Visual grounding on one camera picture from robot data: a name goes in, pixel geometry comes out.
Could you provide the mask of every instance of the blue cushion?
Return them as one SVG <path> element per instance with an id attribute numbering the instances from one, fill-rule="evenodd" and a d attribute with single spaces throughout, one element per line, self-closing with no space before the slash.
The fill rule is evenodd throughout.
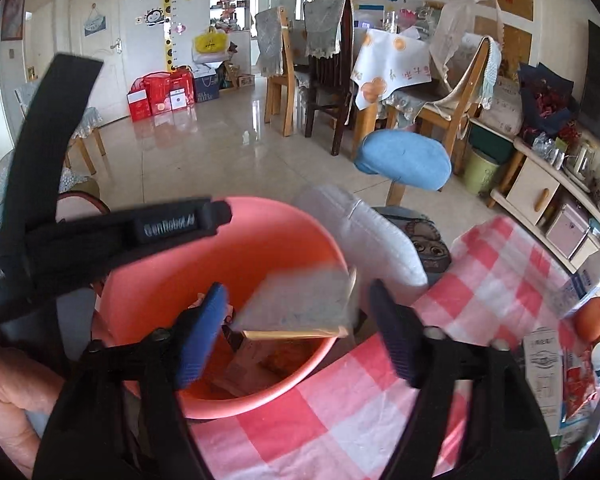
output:
<path id="1" fill-rule="evenodd" d="M 436 140 L 404 130 L 378 130 L 360 144 L 356 167 L 407 186 L 436 190 L 451 176 L 451 161 Z"/>

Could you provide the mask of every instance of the door handle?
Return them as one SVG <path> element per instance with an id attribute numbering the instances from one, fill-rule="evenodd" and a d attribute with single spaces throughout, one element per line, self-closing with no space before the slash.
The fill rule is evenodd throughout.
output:
<path id="1" fill-rule="evenodd" d="M 115 45 L 111 45 L 109 48 L 110 48 L 111 50 L 113 50 L 113 49 L 115 48 L 115 49 L 116 49 L 116 52 L 117 52 L 118 54 L 122 54 L 122 40 L 121 40 L 120 38 L 118 38 L 118 39 L 116 40 L 116 44 L 115 44 Z"/>
<path id="2" fill-rule="evenodd" d="M 540 198 L 538 199 L 538 201 L 536 202 L 536 206 L 534 207 L 534 211 L 536 213 L 539 213 L 540 210 L 544 207 L 546 207 L 546 202 L 547 199 L 549 198 L 551 191 L 549 191 L 549 189 L 544 188 L 542 190 L 542 193 L 540 194 Z"/>

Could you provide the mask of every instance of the shelf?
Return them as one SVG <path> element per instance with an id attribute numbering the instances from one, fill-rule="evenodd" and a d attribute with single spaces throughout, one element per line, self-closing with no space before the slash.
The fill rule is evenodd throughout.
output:
<path id="1" fill-rule="evenodd" d="M 542 244 L 549 249 L 549 252 L 553 254 L 556 259 L 562 264 L 562 266 L 567 269 L 571 274 L 573 274 L 577 269 L 573 266 L 573 264 L 568 260 L 564 254 L 562 254 L 558 248 L 552 243 L 551 240 L 548 240 L 542 230 L 537 226 L 532 224 L 517 208 L 511 205 L 506 198 L 500 193 L 497 189 L 493 189 L 491 191 L 491 198 L 493 198 L 498 204 L 500 204 L 504 209 L 509 212 L 513 218 L 515 218 L 518 222 L 520 222 L 533 236 L 535 236 L 538 240 L 542 242 Z"/>
<path id="2" fill-rule="evenodd" d="M 584 209 L 586 209 L 598 222 L 600 222 L 600 211 L 593 203 L 589 195 L 587 195 L 583 190 L 581 190 L 577 184 L 574 184 L 573 180 L 571 180 L 564 172 L 557 171 L 551 164 L 549 164 L 546 160 L 538 156 L 536 152 L 534 152 L 530 147 L 528 147 L 520 138 L 516 138 L 513 141 L 513 146 L 520 153 L 526 155 L 530 158 L 534 163 L 540 166 L 543 170 L 545 170 L 549 175 L 551 175 L 555 180 L 557 180 L 561 186 L 567 189 L 567 191 L 582 204 Z"/>
<path id="3" fill-rule="evenodd" d="M 499 132 L 498 130 L 495 130 L 494 128 L 491 128 L 490 126 L 487 126 L 486 124 L 484 124 L 480 119 L 476 119 L 474 117 L 470 118 L 469 122 L 471 124 L 475 124 L 476 126 L 480 126 L 484 130 L 487 130 L 488 132 L 491 132 L 492 134 L 497 135 L 498 137 L 508 140 L 509 142 L 513 142 L 517 137 L 516 135 L 513 135 L 513 134 L 506 134 L 504 132 Z"/>

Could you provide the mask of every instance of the white door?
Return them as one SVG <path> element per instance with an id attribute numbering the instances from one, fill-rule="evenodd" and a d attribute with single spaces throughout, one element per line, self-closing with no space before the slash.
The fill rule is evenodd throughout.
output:
<path id="1" fill-rule="evenodd" d="M 89 106 L 105 123 L 129 115 L 120 40 L 119 0 L 70 0 L 71 51 L 104 61 Z"/>

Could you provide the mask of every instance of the tiled floor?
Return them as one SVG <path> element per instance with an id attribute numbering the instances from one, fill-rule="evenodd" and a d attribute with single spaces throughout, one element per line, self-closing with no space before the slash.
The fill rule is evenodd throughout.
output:
<path id="1" fill-rule="evenodd" d="M 337 157 L 329 154 L 333 131 L 319 116 L 311 139 L 298 131 L 282 137 L 279 116 L 264 124 L 265 86 L 258 78 L 254 88 L 191 110 L 103 127 L 106 157 L 93 138 L 87 139 L 101 198 L 113 209 L 203 194 L 290 202 L 309 184 L 336 184 L 371 205 L 384 205 L 389 181 L 355 168 L 349 160 L 352 132 Z M 85 173 L 75 150 L 70 152 L 74 169 Z M 455 177 L 442 192 L 408 188 L 402 205 L 429 215 L 448 244 L 494 214 Z"/>

